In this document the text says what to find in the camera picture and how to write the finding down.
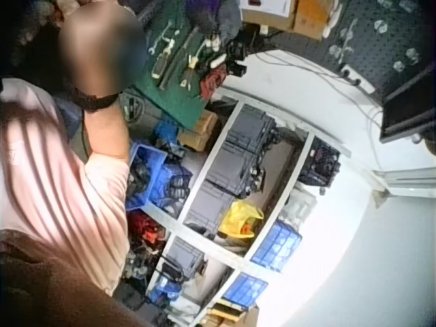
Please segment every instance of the metal shelving unit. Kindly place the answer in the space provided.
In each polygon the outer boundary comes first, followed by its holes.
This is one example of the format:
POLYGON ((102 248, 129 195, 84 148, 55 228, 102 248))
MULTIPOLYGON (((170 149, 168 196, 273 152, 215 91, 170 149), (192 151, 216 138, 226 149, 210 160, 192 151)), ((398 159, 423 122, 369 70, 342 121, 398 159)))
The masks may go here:
MULTIPOLYGON (((236 278, 239 276, 240 273, 246 273, 248 275, 251 275, 252 277, 261 279, 267 283, 277 278, 277 275, 279 274, 278 272, 274 272, 272 270, 269 270, 267 268, 264 268, 262 266, 253 263, 251 261, 251 258, 253 257, 254 253, 259 249, 260 245, 262 244, 262 241, 266 238, 269 230, 274 225, 274 222, 276 222, 279 213, 281 212, 281 209, 285 205, 287 198, 290 196, 291 191, 295 187, 298 180, 298 176, 300 175, 302 167, 311 150, 311 146, 314 138, 318 137, 321 140, 329 143, 331 146, 335 147, 338 151, 341 152, 342 155, 346 157, 351 156, 350 151, 344 148, 342 144, 340 144, 340 142, 335 140, 333 137, 325 134, 324 132, 318 130, 316 127, 295 117, 294 115, 291 114, 291 112, 288 112, 287 110, 277 108, 270 104, 266 104, 265 102, 262 102, 260 100, 254 99, 251 96, 244 95, 242 93, 236 92, 231 89, 226 89, 223 87, 221 87, 216 92, 215 97, 217 98, 227 97, 227 98, 235 99, 237 101, 237 104, 235 109, 233 110, 233 113, 230 115, 228 122, 225 124, 223 131, 218 137, 210 155, 208 156, 208 159, 203 165, 178 219, 169 216, 167 213, 162 211, 160 208, 157 208, 155 205, 151 204, 150 202, 142 207, 142 210, 147 215, 152 217, 156 222, 160 223, 164 228, 167 229, 167 231, 171 233, 167 241, 167 245, 163 250, 163 256, 166 256, 166 254, 168 253, 171 247, 171 244, 174 242, 174 239, 177 236, 182 240, 184 240, 185 242, 189 243, 190 245, 200 249, 207 256, 214 258, 233 269, 233 272, 230 274, 227 280, 225 281, 223 280, 222 286, 219 288, 219 290, 215 294, 213 295, 211 294, 210 299, 207 298, 205 300, 205 303, 203 303, 202 305, 201 311, 197 314, 196 318, 191 323, 185 322, 179 319, 178 317, 174 317, 173 314, 168 313, 168 317, 173 322, 184 327, 195 327, 196 324, 198 324, 201 321, 201 319, 208 313, 208 310, 215 303, 217 303, 217 301, 221 299, 221 297, 225 294, 225 291, 233 284, 233 282, 236 280, 236 278), (307 132, 307 137, 305 140, 305 144, 298 157, 298 160, 296 160, 294 170, 286 183, 283 193, 280 195, 279 200, 275 204, 274 209, 272 210, 265 224, 262 226, 260 233, 257 235, 256 239, 250 246, 248 252, 246 252, 244 256, 239 256, 221 247, 220 245, 214 243, 213 241, 204 238, 202 235, 193 231, 191 228, 185 226, 183 222, 187 217, 187 213, 189 212, 189 209, 193 203, 193 200, 198 190, 200 189, 201 184, 206 178, 206 174, 209 168, 212 166, 212 163, 216 158, 219 149, 221 148, 222 144, 225 142, 225 138, 229 130, 231 129, 233 123, 236 120, 236 117, 239 115, 240 111, 242 110, 245 104, 248 104, 255 108, 259 108, 260 110, 266 112, 268 115, 276 119, 279 119, 281 121, 284 121, 285 124, 291 130, 295 130, 298 128, 307 132)), ((156 271, 153 274, 151 282, 149 283, 149 286, 147 288, 147 294, 151 292, 151 290, 155 287, 155 284, 157 283, 157 280, 159 278, 159 273, 157 271, 161 271, 161 266, 163 262, 164 259, 161 258, 157 264, 156 271)))

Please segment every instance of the green cutting mat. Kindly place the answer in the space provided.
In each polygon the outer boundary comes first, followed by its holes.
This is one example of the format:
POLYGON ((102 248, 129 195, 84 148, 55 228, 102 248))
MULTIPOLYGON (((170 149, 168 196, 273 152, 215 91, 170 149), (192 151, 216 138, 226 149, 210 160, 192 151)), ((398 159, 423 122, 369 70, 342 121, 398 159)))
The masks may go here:
MULTIPOLYGON (((175 29, 180 29, 181 31, 180 34, 176 36, 176 43, 172 49, 167 67, 171 64, 171 60, 176 55, 177 50, 182 46, 186 37, 191 32, 191 26, 184 14, 184 7, 185 4, 183 0, 165 0, 163 9, 153 19, 149 29, 149 32, 151 32, 149 46, 153 46, 156 37, 165 29, 169 20, 172 20, 173 25, 167 31, 166 37, 174 35, 175 29)), ((195 55, 202 40, 202 35, 198 33, 192 39, 187 49, 187 54, 195 55)), ((198 78, 193 78, 190 92, 180 86, 181 75, 188 64, 188 56, 177 56, 176 69, 170 77, 165 91, 160 90, 157 87, 157 80, 151 78, 151 70, 153 69, 156 58, 166 45, 166 42, 160 42, 156 47, 155 55, 148 55, 142 77, 137 81, 136 86, 150 101, 178 121, 183 127, 193 129, 207 101, 200 98, 198 78)))

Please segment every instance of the wrench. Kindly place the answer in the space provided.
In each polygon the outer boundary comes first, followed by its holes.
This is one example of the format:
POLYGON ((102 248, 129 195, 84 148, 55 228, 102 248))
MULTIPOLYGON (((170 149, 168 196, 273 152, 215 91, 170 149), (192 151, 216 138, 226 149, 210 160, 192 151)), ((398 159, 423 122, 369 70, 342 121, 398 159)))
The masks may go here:
POLYGON ((150 55, 154 56, 156 53, 156 47, 159 44, 160 40, 162 40, 162 38, 164 37, 166 31, 172 26, 172 21, 169 20, 168 24, 166 25, 165 29, 162 31, 161 35, 159 35, 158 37, 156 37, 155 42, 153 43, 153 46, 151 48, 149 48, 149 53, 150 55))

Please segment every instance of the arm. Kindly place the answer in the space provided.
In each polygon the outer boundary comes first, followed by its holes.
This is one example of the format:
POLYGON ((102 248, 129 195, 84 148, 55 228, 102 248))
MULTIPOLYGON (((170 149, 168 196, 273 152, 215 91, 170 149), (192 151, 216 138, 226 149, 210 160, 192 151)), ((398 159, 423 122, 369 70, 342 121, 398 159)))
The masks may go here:
POLYGON ((129 132, 119 100, 93 114, 84 112, 84 124, 94 153, 129 163, 129 132))

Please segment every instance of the black wristband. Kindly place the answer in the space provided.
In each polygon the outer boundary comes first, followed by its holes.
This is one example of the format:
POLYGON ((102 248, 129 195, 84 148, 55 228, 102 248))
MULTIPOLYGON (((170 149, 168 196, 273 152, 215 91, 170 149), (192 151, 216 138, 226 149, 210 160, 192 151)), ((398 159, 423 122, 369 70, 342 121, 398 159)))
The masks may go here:
POLYGON ((116 93, 106 97, 96 97, 94 95, 87 95, 83 93, 68 81, 65 81, 64 84, 68 97, 71 99, 71 101, 81 107, 84 111, 90 113, 113 105, 113 103, 118 99, 119 95, 116 93))

